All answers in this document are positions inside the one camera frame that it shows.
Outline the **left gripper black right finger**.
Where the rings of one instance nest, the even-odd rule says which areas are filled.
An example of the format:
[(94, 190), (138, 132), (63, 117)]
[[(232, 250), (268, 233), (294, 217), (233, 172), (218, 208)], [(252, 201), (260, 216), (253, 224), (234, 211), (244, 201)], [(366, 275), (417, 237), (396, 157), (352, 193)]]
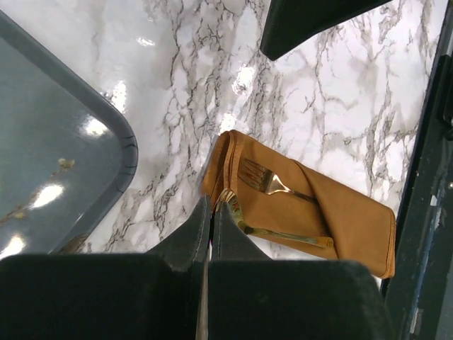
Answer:
[(353, 261), (268, 258), (225, 203), (213, 217), (210, 339), (393, 339), (377, 284)]

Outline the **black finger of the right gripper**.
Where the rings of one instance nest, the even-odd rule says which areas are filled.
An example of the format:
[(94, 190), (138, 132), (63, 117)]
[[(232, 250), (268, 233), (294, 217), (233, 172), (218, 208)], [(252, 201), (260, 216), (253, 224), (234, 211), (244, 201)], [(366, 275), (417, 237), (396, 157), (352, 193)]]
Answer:
[(366, 13), (387, 0), (272, 0), (260, 51), (271, 61), (312, 36)]

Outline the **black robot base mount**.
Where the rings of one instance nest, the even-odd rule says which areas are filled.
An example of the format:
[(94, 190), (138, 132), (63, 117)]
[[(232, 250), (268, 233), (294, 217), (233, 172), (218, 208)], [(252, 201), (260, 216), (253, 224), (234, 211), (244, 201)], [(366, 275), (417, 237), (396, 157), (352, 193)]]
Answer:
[(447, 3), (382, 286), (396, 339), (452, 338), (452, 2)]

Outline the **gold spoon with flower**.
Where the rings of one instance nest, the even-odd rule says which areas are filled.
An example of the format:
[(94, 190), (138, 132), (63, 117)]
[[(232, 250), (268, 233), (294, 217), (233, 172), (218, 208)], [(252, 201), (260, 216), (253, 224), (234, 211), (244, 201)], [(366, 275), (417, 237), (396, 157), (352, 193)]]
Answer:
[(275, 232), (268, 229), (252, 227), (248, 225), (244, 219), (243, 211), (237, 195), (231, 189), (224, 189), (215, 203), (215, 211), (218, 211), (221, 203), (226, 203), (231, 211), (232, 218), (234, 223), (242, 230), (245, 234), (253, 236), (267, 236), (267, 237), (276, 237), (280, 239), (293, 240), (305, 244), (312, 244), (315, 247), (320, 247), (323, 249), (333, 248), (334, 242), (331, 237), (308, 237), (308, 236), (299, 236), (295, 234), (288, 234), (284, 232)]

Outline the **copper fork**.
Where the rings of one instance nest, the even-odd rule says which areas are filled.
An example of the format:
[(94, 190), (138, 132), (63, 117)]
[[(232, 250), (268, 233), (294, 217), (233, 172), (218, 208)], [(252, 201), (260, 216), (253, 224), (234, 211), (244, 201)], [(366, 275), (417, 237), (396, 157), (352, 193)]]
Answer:
[(315, 198), (300, 193), (299, 191), (292, 190), (282, 182), (274, 171), (251, 161), (250, 159), (240, 159), (238, 177), (251, 188), (266, 195), (270, 196), (276, 193), (287, 193), (318, 205), (318, 201)]

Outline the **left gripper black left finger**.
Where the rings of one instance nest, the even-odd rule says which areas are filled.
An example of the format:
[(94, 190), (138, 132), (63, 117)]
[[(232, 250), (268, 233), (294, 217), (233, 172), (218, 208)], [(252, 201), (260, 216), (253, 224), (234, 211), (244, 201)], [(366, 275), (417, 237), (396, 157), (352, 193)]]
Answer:
[(2, 339), (194, 339), (210, 200), (153, 249), (1, 261)]

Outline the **orange-brown cloth napkin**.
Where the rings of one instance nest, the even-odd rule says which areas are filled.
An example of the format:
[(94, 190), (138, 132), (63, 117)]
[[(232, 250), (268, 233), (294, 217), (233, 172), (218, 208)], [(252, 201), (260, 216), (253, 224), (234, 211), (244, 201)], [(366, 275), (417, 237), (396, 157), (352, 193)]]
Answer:
[[(241, 158), (274, 171), (289, 188), (318, 205), (287, 193), (266, 195), (238, 177)], [(252, 227), (308, 237), (331, 237), (333, 248), (258, 236), (324, 259), (353, 260), (385, 279), (396, 271), (396, 218), (391, 208), (266, 147), (237, 130), (223, 132), (212, 150), (202, 192), (213, 203), (226, 188), (237, 195)]]

